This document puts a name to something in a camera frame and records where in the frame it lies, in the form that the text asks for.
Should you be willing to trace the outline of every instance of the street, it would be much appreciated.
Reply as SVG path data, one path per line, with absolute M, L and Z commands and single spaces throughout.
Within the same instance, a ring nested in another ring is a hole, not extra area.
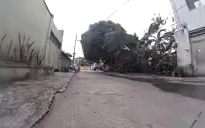
M 38 128 L 190 128 L 204 104 L 150 83 L 81 72 Z

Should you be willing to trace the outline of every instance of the white building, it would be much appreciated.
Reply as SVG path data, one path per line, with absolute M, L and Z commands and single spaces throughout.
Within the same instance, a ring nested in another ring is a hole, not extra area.
M 0 39 L 6 35 L 3 48 L 11 41 L 12 48 L 19 46 L 19 33 L 26 41 L 30 37 L 34 48 L 46 54 L 43 65 L 58 68 L 63 31 L 57 30 L 44 0 L 0 0 Z
M 179 65 L 194 75 L 205 75 L 205 0 L 170 1 L 178 26 Z

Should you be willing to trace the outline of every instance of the sidewalk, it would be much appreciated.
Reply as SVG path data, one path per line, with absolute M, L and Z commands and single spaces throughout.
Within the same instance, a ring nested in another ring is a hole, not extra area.
M 205 100 L 205 77 L 168 77 L 148 74 L 120 74 L 105 72 L 105 75 L 127 78 L 136 81 L 153 83 L 154 86 L 166 92 L 178 93 L 196 99 Z
M 0 128 L 30 128 L 50 109 L 55 93 L 65 90 L 74 73 L 0 85 Z

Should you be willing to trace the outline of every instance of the sky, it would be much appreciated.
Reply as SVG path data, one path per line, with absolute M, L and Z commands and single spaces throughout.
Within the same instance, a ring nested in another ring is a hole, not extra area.
M 110 18 L 120 23 L 129 34 L 143 36 L 154 14 L 169 18 L 173 12 L 170 0 L 45 0 L 54 15 L 58 29 L 64 30 L 62 50 L 73 54 L 75 35 L 78 40 L 88 30 L 90 24 Z M 83 57 L 80 42 L 77 42 L 76 57 Z

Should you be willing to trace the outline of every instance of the window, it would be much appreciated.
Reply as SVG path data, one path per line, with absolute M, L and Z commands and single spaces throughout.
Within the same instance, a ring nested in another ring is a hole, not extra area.
M 205 0 L 186 0 L 189 10 L 205 5 Z

